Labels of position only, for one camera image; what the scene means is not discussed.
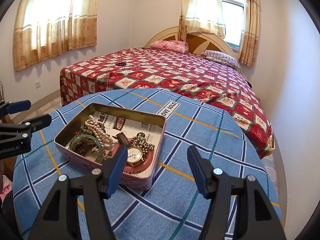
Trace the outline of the window with white frame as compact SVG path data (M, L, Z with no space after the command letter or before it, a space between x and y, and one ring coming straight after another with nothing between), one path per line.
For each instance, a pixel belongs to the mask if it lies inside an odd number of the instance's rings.
M245 0L222 0L223 20L226 26L224 41L239 51L244 26Z

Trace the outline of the plaid checked pillow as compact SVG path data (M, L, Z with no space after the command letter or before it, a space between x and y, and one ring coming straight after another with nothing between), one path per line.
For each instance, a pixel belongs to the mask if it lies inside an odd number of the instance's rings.
M205 50L204 52L202 52L202 56L215 62L220 62L221 64L240 69L240 64L238 63L238 61L234 57L226 53L222 53L216 50Z

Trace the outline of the yellow side window curtain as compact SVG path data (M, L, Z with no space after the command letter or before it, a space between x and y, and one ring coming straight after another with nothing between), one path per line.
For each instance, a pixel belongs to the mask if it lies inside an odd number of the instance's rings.
M15 71L96 46L97 13L98 0L21 0L13 40Z

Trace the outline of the red patterned bedspread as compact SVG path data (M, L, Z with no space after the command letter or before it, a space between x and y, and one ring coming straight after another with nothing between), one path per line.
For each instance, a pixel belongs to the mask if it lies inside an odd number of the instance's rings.
M126 62L117 66L117 62ZM192 53L132 48L65 67L60 72L63 105L115 89L163 88L227 111L260 158L274 151L274 136L258 97L234 67Z

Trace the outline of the pink metal tin box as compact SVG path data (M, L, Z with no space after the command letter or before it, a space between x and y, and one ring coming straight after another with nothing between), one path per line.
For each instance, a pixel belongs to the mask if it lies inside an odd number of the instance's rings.
M135 137L146 138L146 135L143 132L139 132ZM104 128L90 115L89 118L85 120L85 123L81 126L80 130L76 131L75 136L71 140L69 149L86 159L103 165L105 161L113 158L117 149L122 145L126 145L127 148L131 147L129 139L127 139L123 132L118 133L116 135L116 141L113 141L113 138L107 135ZM132 189L137 189L138 191L145 191L151 188L154 176L155 174L148 180L124 181L122 175L120 184Z

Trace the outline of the brown wooden furniture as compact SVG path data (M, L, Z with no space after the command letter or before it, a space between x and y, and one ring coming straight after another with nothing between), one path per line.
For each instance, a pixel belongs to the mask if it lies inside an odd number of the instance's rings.
M1 122L4 124L12 124L13 123L11 118L8 115L6 115L4 118L2 118ZM6 177L8 177L10 180L13 180L16 157L10 157L10 158L4 159L2 162L3 162L4 175Z

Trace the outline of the yellow tied left curtain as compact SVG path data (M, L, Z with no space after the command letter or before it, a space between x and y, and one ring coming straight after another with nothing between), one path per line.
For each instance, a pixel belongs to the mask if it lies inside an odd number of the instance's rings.
M181 0L178 40L185 41L191 33L209 33L225 38L222 0Z

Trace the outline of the white wall socket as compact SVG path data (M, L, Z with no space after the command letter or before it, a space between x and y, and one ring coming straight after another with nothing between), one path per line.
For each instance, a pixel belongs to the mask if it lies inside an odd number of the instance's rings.
M35 87L36 87L36 88L40 88L40 87L41 87L40 81L37 81L37 82L35 83Z

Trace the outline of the yellow right curtain panel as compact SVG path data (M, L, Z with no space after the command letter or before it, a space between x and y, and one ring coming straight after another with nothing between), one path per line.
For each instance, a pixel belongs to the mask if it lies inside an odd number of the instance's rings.
M260 35L260 0L245 0L244 26L241 32L239 62L254 68Z

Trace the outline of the pink floral pillow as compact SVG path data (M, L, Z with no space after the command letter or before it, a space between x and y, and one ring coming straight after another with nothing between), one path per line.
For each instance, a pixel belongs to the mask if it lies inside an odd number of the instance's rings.
M177 53L182 53L182 54L185 54L189 51L189 46L186 42L176 41L176 40L155 41L155 42L152 42L150 47L153 49L163 49L163 50L175 51Z

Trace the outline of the small black object on bed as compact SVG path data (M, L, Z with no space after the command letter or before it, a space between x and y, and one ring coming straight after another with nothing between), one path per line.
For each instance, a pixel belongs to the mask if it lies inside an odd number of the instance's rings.
M126 65L126 62L117 62L116 65L117 65L117 66L125 66L125 65Z

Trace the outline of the pink bangle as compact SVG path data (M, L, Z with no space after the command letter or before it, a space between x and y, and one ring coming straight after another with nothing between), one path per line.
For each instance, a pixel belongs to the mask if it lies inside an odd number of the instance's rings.
M129 142L131 147L127 149L124 172L133 174L146 170L152 163L155 145L143 137L133 137Z

